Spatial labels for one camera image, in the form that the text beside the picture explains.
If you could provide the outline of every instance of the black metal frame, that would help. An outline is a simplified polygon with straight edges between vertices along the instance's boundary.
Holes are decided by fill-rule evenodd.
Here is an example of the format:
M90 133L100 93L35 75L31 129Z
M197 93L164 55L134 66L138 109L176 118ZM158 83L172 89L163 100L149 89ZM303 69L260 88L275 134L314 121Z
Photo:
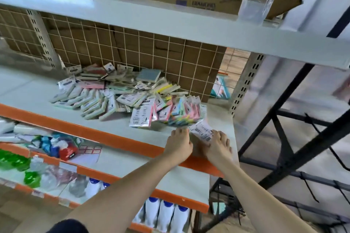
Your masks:
M350 22L350 6L344 12L344 14L338 20L338 22L335 24L335 26L331 29L331 31L328 33L327 37L331 37L331 38L339 37L340 33L345 29L345 27L347 27L349 22ZM300 71L292 80L292 82L287 86L286 90L281 94L281 96L278 98L278 100L273 105L273 107L268 111L266 116L263 118L263 120L260 122L257 128L253 131L253 133L247 139L245 144L241 147L241 149L238 152L238 157L240 162L244 163L244 160L245 160L245 163L249 164L248 161L250 161L252 165L257 165L257 166L264 165L262 167L273 170L269 175L267 175L265 178L263 178L259 182L259 185L262 186L264 189L267 190L268 188L271 188L273 185L275 185L277 182L281 181L283 178L287 177L288 175L292 175L295 177L299 177L305 181L308 189L310 190L310 193L312 194L313 198L316 200L306 180L311 180L313 182L318 182L321 184L325 184L325 185L329 185L334 188L337 188L343 196L345 195L342 192L342 190L349 191L350 185L342 184L337 181L327 180L321 177L308 175L302 172L297 172L296 170L301 166L303 166L304 164L306 164L311 159L313 159L315 156L319 155L322 151L328 148L331 149L331 145L335 144L340 139L342 139L343 137L345 137L350 133L350 121L349 121L350 110L345 112L342 116L340 116L334 122L330 123L330 122L318 120L316 118L311 118L307 115L306 116L298 115L298 114L291 113L287 110L281 109L282 105L288 100L291 94L295 91L295 89L297 89L297 87L301 84L301 82L305 79L305 77L309 74L309 72L312 70L314 66L315 66L314 64L310 64L310 63L304 64L304 66L300 69ZM283 116L287 118L301 120L301 121L304 121L305 123L312 124L314 127L315 127L314 124L326 126L326 129L319 132L319 134L315 138L313 138L306 145L300 148L299 151L297 151L296 153L293 153L289 145L288 139L286 137L286 134L284 133L284 130L277 116ZM278 133L278 137L281 140L281 151L277 161L277 166L269 165L263 162L259 162L257 160L244 158L243 153L248 149L248 147L252 144L252 142L256 139L256 137L262 132L262 130L271 120L273 121L276 131ZM345 169L347 169L346 166L343 164L343 162L340 160L340 158L335 154L335 152L333 154L337 158L339 163ZM214 191L214 189L217 186L218 186L218 183L215 183L211 191ZM295 206L298 210L301 209L301 207L305 207L302 204L299 204L299 203L295 204L294 202L290 202L288 200L283 200L282 202L288 205ZM221 214L215 216L215 218L211 222L209 222L207 225L205 225L202 228L200 228L201 213L196 212L194 233L207 232L213 226L220 223L222 220L224 220L225 218L233 214L235 211L237 211L239 207L240 207L240 204L238 200L230 203ZM350 219L347 217L342 217L339 215L335 215L335 216L336 216L336 219L340 221L340 225L344 225L344 223L350 222Z

